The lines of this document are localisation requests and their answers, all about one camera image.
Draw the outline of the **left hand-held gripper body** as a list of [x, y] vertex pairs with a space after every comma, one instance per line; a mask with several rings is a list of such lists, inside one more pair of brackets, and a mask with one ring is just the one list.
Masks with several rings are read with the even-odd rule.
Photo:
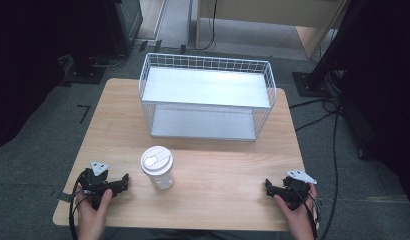
[[107, 189], [112, 190], [112, 196], [117, 194], [116, 186], [107, 182], [109, 164], [92, 161], [90, 167], [86, 168], [79, 179], [83, 193], [92, 199], [92, 207], [99, 209], [102, 196]]

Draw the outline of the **black stand base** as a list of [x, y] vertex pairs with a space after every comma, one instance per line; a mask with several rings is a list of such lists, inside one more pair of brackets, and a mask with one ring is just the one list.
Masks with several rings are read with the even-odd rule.
[[99, 84], [105, 68], [93, 66], [88, 58], [73, 58], [63, 82], [80, 84]]
[[301, 97], [329, 98], [331, 93], [324, 79], [317, 79], [313, 73], [293, 72], [296, 89]]

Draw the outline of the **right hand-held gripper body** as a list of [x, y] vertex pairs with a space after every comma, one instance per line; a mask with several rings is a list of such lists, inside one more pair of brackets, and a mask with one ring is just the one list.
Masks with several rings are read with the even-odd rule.
[[317, 180], [302, 170], [290, 170], [282, 180], [283, 186], [271, 186], [271, 196], [280, 196], [288, 203], [290, 210], [296, 210], [302, 205], [310, 191], [309, 184], [316, 184]]

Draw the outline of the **black cabinet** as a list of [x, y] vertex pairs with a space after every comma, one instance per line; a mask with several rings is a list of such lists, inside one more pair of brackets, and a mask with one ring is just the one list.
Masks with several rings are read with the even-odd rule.
[[110, 53], [127, 56], [143, 22], [140, 0], [104, 0], [104, 4], [110, 29]]

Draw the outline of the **white wire shelf rack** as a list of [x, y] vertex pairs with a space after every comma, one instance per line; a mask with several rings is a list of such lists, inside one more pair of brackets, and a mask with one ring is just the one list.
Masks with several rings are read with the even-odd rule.
[[139, 96], [154, 137], [254, 141], [277, 93], [267, 61], [149, 53]]

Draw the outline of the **person's right hand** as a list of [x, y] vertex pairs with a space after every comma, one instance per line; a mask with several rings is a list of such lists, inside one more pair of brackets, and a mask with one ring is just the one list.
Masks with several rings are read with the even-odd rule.
[[288, 229], [295, 240], [315, 240], [313, 227], [311, 226], [310, 218], [305, 206], [300, 206], [292, 211], [279, 195], [275, 195], [273, 199], [281, 209], [287, 222]]

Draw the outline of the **white lidded cup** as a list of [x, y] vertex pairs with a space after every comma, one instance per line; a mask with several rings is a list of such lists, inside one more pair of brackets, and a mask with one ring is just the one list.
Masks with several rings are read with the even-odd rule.
[[142, 171], [149, 177], [153, 186], [159, 190], [167, 190], [174, 184], [173, 163], [171, 151], [163, 146], [148, 148], [140, 160]]

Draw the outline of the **wooden desk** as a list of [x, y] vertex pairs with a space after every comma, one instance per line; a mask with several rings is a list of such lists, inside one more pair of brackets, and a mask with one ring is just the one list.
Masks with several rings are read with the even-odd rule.
[[201, 19], [216, 19], [295, 26], [308, 58], [322, 44], [327, 33], [343, 20], [350, 0], [198, 0], [196, 42], [200, 46]]

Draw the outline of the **person's left hand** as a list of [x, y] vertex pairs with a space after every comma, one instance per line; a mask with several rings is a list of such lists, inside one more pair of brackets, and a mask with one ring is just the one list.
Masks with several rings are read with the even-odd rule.
[[113, 192], [107, 189], [101, 199], [100, 206], [95, 210], [83, 193], [76, 197], [78, 204], [78, 240], [101, 240], [106, 226], [108, 207]]

